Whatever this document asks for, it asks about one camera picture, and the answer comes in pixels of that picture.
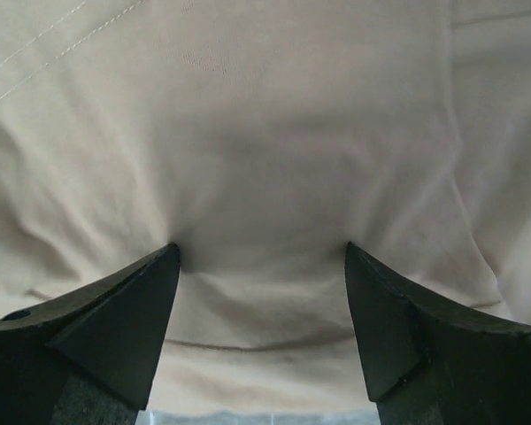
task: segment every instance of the beige shirt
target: beige shirt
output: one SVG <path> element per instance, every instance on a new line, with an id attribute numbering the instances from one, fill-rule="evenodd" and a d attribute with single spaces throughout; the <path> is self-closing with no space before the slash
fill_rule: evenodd
<path id="1" fill-rule="evenodd" d="M 531 0 L 0 2 L 0 316 L 175 241 L 150 407 L 372 408 L 349 240 L 531 323 Z"/>

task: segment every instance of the dark pointed object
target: dark pointed object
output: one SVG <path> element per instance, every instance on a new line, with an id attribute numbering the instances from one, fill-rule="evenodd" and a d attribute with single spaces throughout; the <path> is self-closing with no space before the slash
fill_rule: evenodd
<path id="1" fill-rule="evenodd" d="M 531 424 L 531 326 L 450 301 L 352 243 L 345 274 L 382 425 Z"/>
<path id="2" fill-rule="evenodd" d="M 171 244 L 101 281 L 0 321 L 0 424 L 135 423 L 177 282 Z"/>

